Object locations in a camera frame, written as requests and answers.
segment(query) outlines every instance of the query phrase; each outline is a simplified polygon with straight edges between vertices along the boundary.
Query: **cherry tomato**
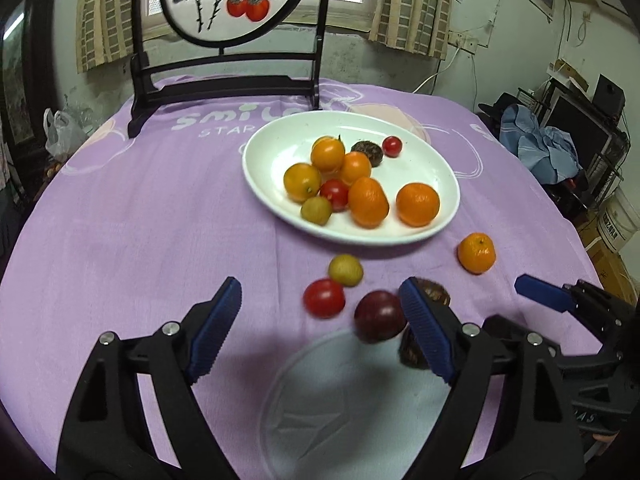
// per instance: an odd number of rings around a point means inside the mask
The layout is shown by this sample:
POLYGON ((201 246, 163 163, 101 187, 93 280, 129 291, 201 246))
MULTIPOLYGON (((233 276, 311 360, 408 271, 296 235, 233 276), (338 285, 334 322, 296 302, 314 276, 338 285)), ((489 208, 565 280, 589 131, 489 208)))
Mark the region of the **cherry tomato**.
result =
POLYGON ((227 0, 226 12, 234 18, 239 18, 246 12, 247 5, 247 0, 227 0))
POLYGON ((386 290, 374 290, 360 300, 353 315, 356 334, 365 343, 378 343, 404 330, 400 299, 386 290))
POLYGON ((329 278, 317 280, 309 285, 302 301, 309 314, 322 319, 340 314, 346 302, 342 285, 329 278))
POLYGON ((386 156, 395 158, 402 151, 402 140, 397 137, 387 137, 382 141, 382 151, 385 152, 386 156))
POLYGON ((320 196, 324 196, 331 202, 335 213, 344 211, 347 209, 349 202, 349 186, 337 178, 332 178, 322 184, 320 187, 320 196))
POLYGON ((259 22, 267 16, 269 7, 270 4, 268 0, 249 0, 246 8, 246 16, 252 22, 259 22))

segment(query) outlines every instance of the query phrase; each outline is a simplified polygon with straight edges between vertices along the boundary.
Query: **beige curtain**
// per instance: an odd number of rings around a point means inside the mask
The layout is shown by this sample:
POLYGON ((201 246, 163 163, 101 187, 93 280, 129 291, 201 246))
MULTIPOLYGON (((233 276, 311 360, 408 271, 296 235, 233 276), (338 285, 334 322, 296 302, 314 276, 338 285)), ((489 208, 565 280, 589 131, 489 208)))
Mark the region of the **beige curtain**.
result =
POLYGON ((444 59, 451 0, 378 0, 369 39, 444 59))
POLYGON ((78 73, 132 53, 131 0, 78 0, 78 73))

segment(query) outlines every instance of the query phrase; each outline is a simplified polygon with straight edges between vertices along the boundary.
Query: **white plastic bag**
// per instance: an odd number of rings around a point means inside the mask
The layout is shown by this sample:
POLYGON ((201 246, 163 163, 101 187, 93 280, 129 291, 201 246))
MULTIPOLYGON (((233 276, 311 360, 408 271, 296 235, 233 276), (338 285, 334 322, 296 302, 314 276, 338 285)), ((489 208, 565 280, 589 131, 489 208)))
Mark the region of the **white plastic bag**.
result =
POLYGON ((86 140, 84 131, 66 112, 54 115, 51 108, 47 108, 43 126, 47 134, 45 148, 59 162, 66 162, 86 140))

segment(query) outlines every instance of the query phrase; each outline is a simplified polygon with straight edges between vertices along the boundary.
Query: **electrical outlet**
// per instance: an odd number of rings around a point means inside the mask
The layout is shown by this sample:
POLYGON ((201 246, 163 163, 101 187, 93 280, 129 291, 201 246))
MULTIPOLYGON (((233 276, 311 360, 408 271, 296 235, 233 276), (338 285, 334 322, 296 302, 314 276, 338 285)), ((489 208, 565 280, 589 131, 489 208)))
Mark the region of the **electrical outlet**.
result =
POLYGON ((470 54, 475 54, 476 50, 478 50, 478 38, 468 36, 464 32, 450 31, 449 44, 452 44, 460 50, 465 50, 470 54))

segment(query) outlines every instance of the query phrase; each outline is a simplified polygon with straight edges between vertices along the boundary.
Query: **plastic bucket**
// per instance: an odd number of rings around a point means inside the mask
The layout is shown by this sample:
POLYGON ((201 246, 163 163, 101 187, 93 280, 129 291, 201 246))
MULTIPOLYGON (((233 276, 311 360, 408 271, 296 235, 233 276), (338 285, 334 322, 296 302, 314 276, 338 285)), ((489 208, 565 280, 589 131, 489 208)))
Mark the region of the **plastic bucket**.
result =
POLYGON ((618 253, 638 230, 640 214, 618 186, 598 213, 598 232, 602 241, 614 253, 618 253))

